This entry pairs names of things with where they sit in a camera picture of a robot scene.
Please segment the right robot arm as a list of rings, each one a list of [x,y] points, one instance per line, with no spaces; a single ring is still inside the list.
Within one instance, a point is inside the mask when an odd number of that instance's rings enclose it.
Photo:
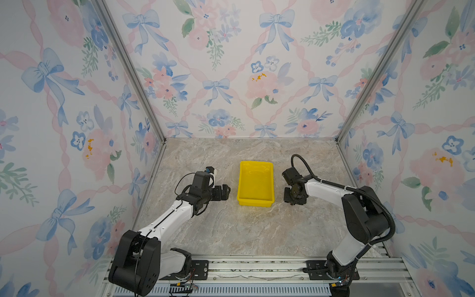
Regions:
[[[395,234],[395,221],[372,188],[344,186],[311,174],[303,176],[294,167],[282,175],[288,184],[284,191],[286,203],[304,205],[309,197],[320,198],[341,207],[345,216],[347,234],[344,239],[329,252],[323,268],[308,268],[308,274],[325,273],[331,279],[348,282],[360,258],[373,245],[387,241]]]

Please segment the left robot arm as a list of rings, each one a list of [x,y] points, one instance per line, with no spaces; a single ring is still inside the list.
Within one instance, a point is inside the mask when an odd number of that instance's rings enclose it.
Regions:
[[[108,274],[110,283],[144,297],[162,278],[194,278],[191,253],[179,248],[162,252],[162,246],[181,225],[202,215],[210,202],[228,200],[231,189],[216,185],[215,173],[214,167],[193,173],[192,183],[176,195],[168,210],[140,230],[122,235]]]

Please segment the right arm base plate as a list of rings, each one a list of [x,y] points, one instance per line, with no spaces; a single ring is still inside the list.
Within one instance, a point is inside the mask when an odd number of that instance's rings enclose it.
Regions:
[[[327,260],[310,260],[305,262],[306,266],[302,269],[307,273],[310,280],[349,280],[352,273],[353,280],[359,280],[360,276],[356,269],[351,269],[352,265],[341,266],[339,263]]]

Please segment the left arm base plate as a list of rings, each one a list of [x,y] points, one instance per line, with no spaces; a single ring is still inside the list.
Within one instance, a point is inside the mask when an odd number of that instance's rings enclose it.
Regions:
[[[187,281],[187,280],[207,280],[209,274],[209,261],[207,260],[192,260],[185,263],[180,272],[172,273],[159,280],[171,281]]]

